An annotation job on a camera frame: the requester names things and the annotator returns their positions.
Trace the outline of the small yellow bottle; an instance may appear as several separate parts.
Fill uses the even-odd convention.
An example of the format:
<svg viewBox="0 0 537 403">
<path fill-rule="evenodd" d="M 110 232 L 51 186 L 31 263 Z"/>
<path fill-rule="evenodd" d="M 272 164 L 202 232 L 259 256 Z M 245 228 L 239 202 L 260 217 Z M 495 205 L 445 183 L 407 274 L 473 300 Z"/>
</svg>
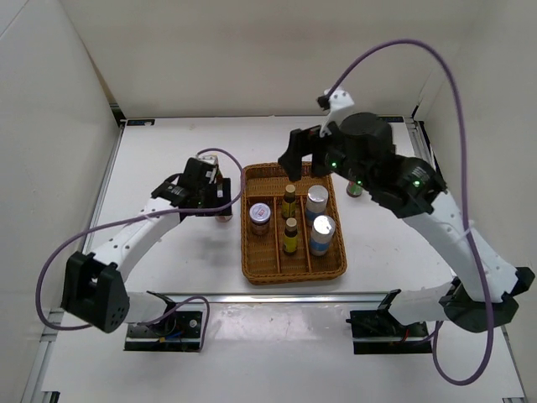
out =
<svg viewBox="0 0 537 403">
<path fill-rule="evenodd" d="M 294 254 L 298 245 L 298 223 L 294 217 L 285 221 L 283 251 L 286 254 Z"/>
<path fill-rule="evenodd" d="M 284 198 L 281 205 L 282 217 L 284 219 L 295 217 L 296 188 L 294 185 L 287 185 L 284 189 Z"/>
</svg>

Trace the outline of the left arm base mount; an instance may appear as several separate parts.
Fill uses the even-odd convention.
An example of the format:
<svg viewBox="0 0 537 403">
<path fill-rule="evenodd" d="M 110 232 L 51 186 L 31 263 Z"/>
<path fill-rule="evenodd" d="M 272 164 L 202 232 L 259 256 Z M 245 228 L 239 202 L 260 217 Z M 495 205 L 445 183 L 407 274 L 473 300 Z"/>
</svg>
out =
<svg viewBox="0 0 537 403">
<path fill-rule="evenodd" d="M 197 297 L 150 326 L 129 324 L 123 344 L 125 352 L 200 353 L 204 347 L 210 305 Z"/>
</svg>

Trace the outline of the silver-top shaker bottle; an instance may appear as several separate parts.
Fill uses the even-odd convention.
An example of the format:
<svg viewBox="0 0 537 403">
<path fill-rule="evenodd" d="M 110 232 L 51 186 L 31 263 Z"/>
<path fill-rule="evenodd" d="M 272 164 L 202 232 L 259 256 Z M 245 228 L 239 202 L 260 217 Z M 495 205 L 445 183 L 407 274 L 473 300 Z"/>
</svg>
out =
<svg viewBox="0 0 537 403">
<path fill-rule="evenodd" d="M 314 256 L 326 254 L 335 231 L 336 223 L 332 217 L 327 215 L 318 216 L 311 227 L 309 241 L 310 253 Z"/>
<path fill-rule="evenodd" d="M 306 224 L 311 227 L 320 215 L 324 215 L 329 199 L 328 190 L 321 185 L 314 185 L 308 189 L 305 203 Z"/>
</svg>

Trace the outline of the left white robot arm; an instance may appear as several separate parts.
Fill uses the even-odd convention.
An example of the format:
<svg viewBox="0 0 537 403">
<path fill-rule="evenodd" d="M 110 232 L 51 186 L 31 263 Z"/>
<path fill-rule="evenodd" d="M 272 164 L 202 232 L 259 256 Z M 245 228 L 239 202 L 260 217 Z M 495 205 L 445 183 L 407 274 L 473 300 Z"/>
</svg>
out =
<svg viewBox="0 0 537 403">
<path fill-rule="evenodd" d="M 61 308 L 99 330 L 114 332 L 123 323 L 148 326 L 156 335 L 173 332 L 175 303 L 154 291 L 129 292 L 126 280 L 142 257 L 186 217 L 229 216 L 231 181 L 222 176 L 215 155 L 197 155 L 151 193 L 136 222 L 124 225 L 87 254 L 66 263 Z"/>
</svg>

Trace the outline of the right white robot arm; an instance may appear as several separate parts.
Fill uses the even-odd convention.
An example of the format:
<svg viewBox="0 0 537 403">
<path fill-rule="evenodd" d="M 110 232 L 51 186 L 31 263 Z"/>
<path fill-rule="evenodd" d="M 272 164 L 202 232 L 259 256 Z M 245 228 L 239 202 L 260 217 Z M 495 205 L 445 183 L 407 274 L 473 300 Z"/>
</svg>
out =
<svg viewBox="0 0 537 403">
<path fill-rule="evenodd" d="M 291 181 L 302 176 L 302 159 L 311 156 L 311 174 L 337 174 L 358 183 L 374 202 L 417 231 L 456 276 L 435 288 L 390 292 L 374 323 L 394 336 L 416 322 L 450 321 L 468 332 L 485 332 L 492 323 L 510 323 L 535 275 L 502 259 L 462 221 L 460 208 L 441 175 L 426 161 L 399 155 L 389 122 L 373 113 L 354 113 L 326 130 L 295 129 L 278 162 Z"/>
</svg>

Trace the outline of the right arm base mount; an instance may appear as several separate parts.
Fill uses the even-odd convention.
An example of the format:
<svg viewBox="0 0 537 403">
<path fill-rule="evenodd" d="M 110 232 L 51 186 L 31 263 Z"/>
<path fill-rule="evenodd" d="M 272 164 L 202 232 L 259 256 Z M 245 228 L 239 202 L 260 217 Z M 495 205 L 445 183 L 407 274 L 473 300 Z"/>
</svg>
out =
<svg viewBox="0 0 537 403">
<path fill-rule="evenodd" d="M 425 322 L 404 326 L 379 317 L 376 311 L 350 311 L 346 323 L 351 327 L 355 355 L 432 353 Z"/>
</svg>

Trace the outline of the white-lid jar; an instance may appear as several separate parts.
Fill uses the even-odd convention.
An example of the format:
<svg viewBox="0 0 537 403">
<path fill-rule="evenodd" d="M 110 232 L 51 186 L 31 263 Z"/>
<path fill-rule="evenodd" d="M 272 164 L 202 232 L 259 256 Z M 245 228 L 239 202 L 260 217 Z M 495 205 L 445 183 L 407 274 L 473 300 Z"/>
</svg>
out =
<svg viewBox="0 0 537 403">
<path fill-rule="evenodd" d="M 215 216 L 217 222 L 229 222 L 232 219 L 232 215 L 228 216 Z"/>
<path fill-rule="evenodd" d="M 269 231 L 271 216 L 272 212 L 267 204 L 263 202 L 253 204 L 249 209 L 252 233 L 259 236 L 266 234 Z"/>
</svg>

